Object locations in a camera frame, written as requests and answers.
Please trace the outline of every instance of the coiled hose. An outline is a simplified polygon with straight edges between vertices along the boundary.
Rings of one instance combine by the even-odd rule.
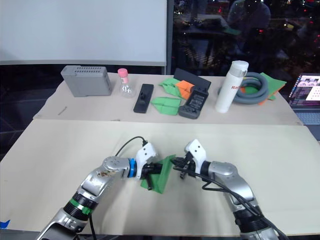
[[[240,104],[258,104],[266,100],[269,96],[267,79],[259,73],[248,72],[241,83],[241,87],[254,87],[258,89],[255,93],[244,93],[239,88],[233,101]]]

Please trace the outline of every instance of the green cloth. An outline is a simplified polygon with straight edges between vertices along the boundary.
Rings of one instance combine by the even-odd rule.
[[[155,191],[159,194],[163,194],[165,191],[165,187],[167,184],[167,180],[169,178],[169,174],[172,168],[171,159],[175,158],[176,155],[167,156],[165,159],[159,161],[162,164],[162,169],[160,174],[150,174],[151,182],[152,182],[152,191]],[[148,189],[147,180],[142,180],[141,187]]]
[[[161,114],[177,115],[181,99],[166,96],[159,96],[151,101],[151,104]]]
[[[272,78],[272,77],[268,76],[267,74],[265,74],[264,72],[262,72],[260,74],[262,76],[264,76],[268,82],[268,87],[269,87],[268,99],[275,100],[276,97],[274,96],[274,94],[276,92],[278,92],[281,88],[283,88],[287,82]],[[258,90],[256,88],[254,88],[253,86],[246,86],[244,89],[245,89],[246,94],[254,94],[254,93],[258,92]]]
[[[174,95],[176,97],[181,98],[179,88],[176,86],[177,83],[180,83],[180,81],[171,77],[171,78],[167,78],[166,80],[164,80],[162,83],[159,84],[159,86],[162,86],[164,91],[167,94],[171,94],[171,95]]]

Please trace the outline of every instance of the laptop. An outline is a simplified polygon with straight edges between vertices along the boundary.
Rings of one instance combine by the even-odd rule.
[[[320,73],[301,73],[289,95],[289,104],[320,141]]]

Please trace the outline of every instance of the white water bottle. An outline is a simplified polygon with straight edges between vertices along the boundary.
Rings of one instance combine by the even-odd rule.
[[[246,61],[233,61],[222,88],[215,103],[215,110],[219,113],[228,112],[232,101],[234,100],[238,89],[247,74],[249,63]]]

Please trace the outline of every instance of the black cable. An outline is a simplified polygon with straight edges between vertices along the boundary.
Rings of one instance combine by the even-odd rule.
[[[142,136],[135,136],[135,137],[131,138],[130,140],[128,140],[125,144],[123,144],[123,146],[119,149],[119,151],[115,154],[115,156],[118,156],[119,153],[121,152],[121,150],[124,149],[124,147],[134,139],[142,139],[142,146],[144,146],[148,143]]]
[[[257,210],[247,199],[245,199],[244,197],[242,197],[241,195],[239,195],[238,193],[230,190],[227,186],[221,184],[220,182],[217,182],[203,174],[198,174],[195,173],[194,171],[188,170],[188,169],[183,169],[180,167],[173,167],[174,170],[180,171],[180,172],[184,172],[187,174],[191,174],[193,176],[202,178],[202,180],[206,180],[207,183],[205,185],[202,186],[202,189],[204,190],[208,190],[208,191],[215,191],[215,192],[224,192],[224,193],[229,193],[232,196],[234,196],[235,199],[237,199],[252,215],[254,216],[261,216],[261,220],[264,221],[270,228],[274,229],[278,234],[280,239],[284,239],[284,240],[289,240],[289,238],[279,229],[277,228],[270,220],[268,220],[265,216],[263,216],[262,212]],[[208,188],[207,186],[209,184],[216,184],[218,185],[220,188]]]
[[[125,144],[123,144],[122,147],[119,149],[119,151],[115,154],[115,156],[118,156],[119,153],[121,152],[121,150],[124,149],[124,147],[134,139],[142,139],[142,146],[144,146],[148,143],[142,136],[135,136],[135,137],[131,138],[130,140],[128,140]],[[91,228],[93,240],[97,240],[97,236],[96,236],[96,232],[95,232],[95,228],[94,228],[94,224],[93,224],[91,215],[89,217],[89,222],[90,222],[90,228]]]
[[[94,223],[92,221],[92,215],[90,215],[90,217],[89,217],[89,222],[90,222],[90,228],[91,228],[91,232],[92,232],[92,238],[93,238],[93,240],[97,240],[97,236],[96,236],[96,232],[95,232],[95,228],[94,228]]]

